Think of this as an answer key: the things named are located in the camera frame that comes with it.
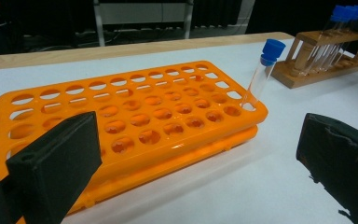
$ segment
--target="glass test tube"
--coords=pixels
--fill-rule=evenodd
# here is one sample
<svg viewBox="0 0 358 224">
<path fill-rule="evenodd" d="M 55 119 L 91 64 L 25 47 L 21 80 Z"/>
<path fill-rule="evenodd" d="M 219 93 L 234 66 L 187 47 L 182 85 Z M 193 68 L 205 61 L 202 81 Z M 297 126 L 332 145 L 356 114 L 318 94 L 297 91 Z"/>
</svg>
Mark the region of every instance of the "glass test tube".
<svg viewBox="0 0 358 224">
<path fill-rule="evenodd" d="M 348 24 L 351 20 L 353 20 L 353 16 L 355 15 L 356 10 L 352 7 L 345 7 L 344 13 L 341 15 L 341 23 L 342 27 L 338 30 L 337 35 L 345 35 L 350 33 L 350 29 L 348 28 Z M 324 60 L 321 66 L 318 68 L 320 71 L 327 71 L 332 65 L 333 61 L 336 59 L 338 52 L 342 48 L 344 43 L 330 44 L 329 50 L 326 52 L 324 56 Z"/>
<path fill-rule="evenodd" d="M 343 7 L 342 10 L 340 10 L 337 14 L 337 20 L 336 20 L 336 27 L 334 30 L 331 30 L 329 36 L 339 36 L 343 35 L 342 30 L 346 27 L 349 17 L 347 17 L 348 8 Z M 334 53 L 337 49 L 336 44 L 329 44 L 324 46 L 324 50 L 321 52 L 320 57 L 315 62 L 315 65 L 313 65 L 313 69 L 318 71 L 326 71 L 328 68 L 328 65 L 331 63 L 331 61 L 334 59 Z"/>
<path fill-rule="evenodd" d="M 350 23 L 354 23 L 358 20 L 358 6 L 355 7 L 348 7 L 354 10 L 354 13 L 351 17 L 351 21 Z M 351 24 L 350 27 L 348 27 L 348 33 L 351 32 Z M 342 55 L 344 55 L 345 51 L 348 48 L 348 45 L 350 44 L 350 42 L 345 42 L 345 43 L 341 43 L 341 46 L 338 48 L 337 53 L 335 55 L 334 60 L 331 62 L 330 66 L 335 66 L 337 65 L 337 63 L 339 62 L 339 60 L 341 59 Z"/>
<path fill-rule="evenodd" d="M 319 39 L 329 38 L 333 35 L 336 35 L 337 30 L 339 30 L 342 26 L 342 23 L 339 21 L 340 15 L 342 15 L 345 7 L 336 5 L 330 20 L 326 23 L 324 28 L 322 29 Z M 316 46 L 309 58 L 307 59 L 307 63 L 304 68 L 299 71 L 300 76 L 306 76 L 308 73 L 315 73 L 318 71 L 318 68 L 323 64 L 324 55 L 329 51 L 327 45 L 324 46 Z"/>
<path fill-rule="evenodd" d="M 277 58 L 282 54 L 286 46 L 278 40 L 268 39 L 263 48 L 263 54 L 260 57 L 252 81 L 249 84 L 247 92 L 242 97 L 241 107 L 246 110 L 255 110 L 261 92 L 267 84 L 272 69 L 274 68 Z"/>
</svg>

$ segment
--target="orange rack base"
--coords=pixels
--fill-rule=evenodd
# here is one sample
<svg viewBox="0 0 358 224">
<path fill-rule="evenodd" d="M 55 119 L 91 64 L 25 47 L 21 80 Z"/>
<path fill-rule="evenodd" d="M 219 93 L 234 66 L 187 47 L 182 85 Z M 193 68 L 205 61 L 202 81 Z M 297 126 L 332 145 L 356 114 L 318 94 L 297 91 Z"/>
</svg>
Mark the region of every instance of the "orange rack base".
<svg viewBox="0 0 358 224">
<path fill-rule="evenodd" d="M 245 93 L 205 61 L 6 93 L 0 179 L 7 158 L 61 120 L 96 111 L 103 164 L 70 212 L 91 207 L 255 137 L 268 111 L 260 102 L 242 109 Z"/>
</svg>

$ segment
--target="blue screw cap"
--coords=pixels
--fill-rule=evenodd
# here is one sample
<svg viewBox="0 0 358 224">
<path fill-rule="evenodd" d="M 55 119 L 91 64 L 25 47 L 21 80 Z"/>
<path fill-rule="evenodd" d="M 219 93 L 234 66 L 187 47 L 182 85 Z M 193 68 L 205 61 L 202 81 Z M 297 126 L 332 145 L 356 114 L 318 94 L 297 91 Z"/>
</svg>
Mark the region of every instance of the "blue screw cap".
<svg viewBox="0 0 358 224">
<path fill-rule="evenodd" d="M 281 57 L 285 47 L 286 45 L 279 40 L 267 39 L 266 45 L 263 48 L 263 54 L 261 55 L 264 60 L 261 63 L 265 66 L 273 65 Z"/>
<path fill-rule="evenodd" d="M 345 12 L 344 6 L 336 5 L 333 9 L 334 16 L 342 15 L 344 12 Z"/>
<path fill-rule="evenodd" d="M 351 21 L 355 17 L 357 9 L 355 7 L 345 7 L 345 14 L 342 16 L 343 21 Z"/>
<path fill-rule="evenodd" d="M 358 20 L 358 6 L 354 6 L 354 8 L 356 9 L 356 11 L 355 11 L 355 13 L 354 13 L 353 19 L 354 19 L 355 21 L 357 21 L 357 20 Z"/>
<path fill-rule="evenodd" d="M 358 13 L 357 13 L 357 8 L 356 7 L 351 7 L 351 6 L 347 6 L 345 8 L 349 8 L 350 9 L 350 18 L 351 21 L 356 21 L 358 19 Z"/>
</svg>

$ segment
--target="white tabletop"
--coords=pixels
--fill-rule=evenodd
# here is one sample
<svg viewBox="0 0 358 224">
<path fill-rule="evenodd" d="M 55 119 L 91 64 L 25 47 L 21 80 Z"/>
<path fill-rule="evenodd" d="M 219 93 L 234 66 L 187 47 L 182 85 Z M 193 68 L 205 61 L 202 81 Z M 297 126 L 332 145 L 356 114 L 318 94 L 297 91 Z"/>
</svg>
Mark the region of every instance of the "white tabletop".
<svg viewBox="0 0 358 224">
<path fill-rule="evenodd" d="M 293 39 L 283 41 L 290 49 Z M 0 70 L 0 95 L 14 90 L 206 60 L 247 88 L 264 43 L 186 49 Z M 358 73 L 289 90 L 273 77 L 261 97 L 257 136 L 171 175 L 66 217 L 63 223 L 351 223 L 342 206 L 296 160 L 306 113 L 358 129 Z"/>
</svg>

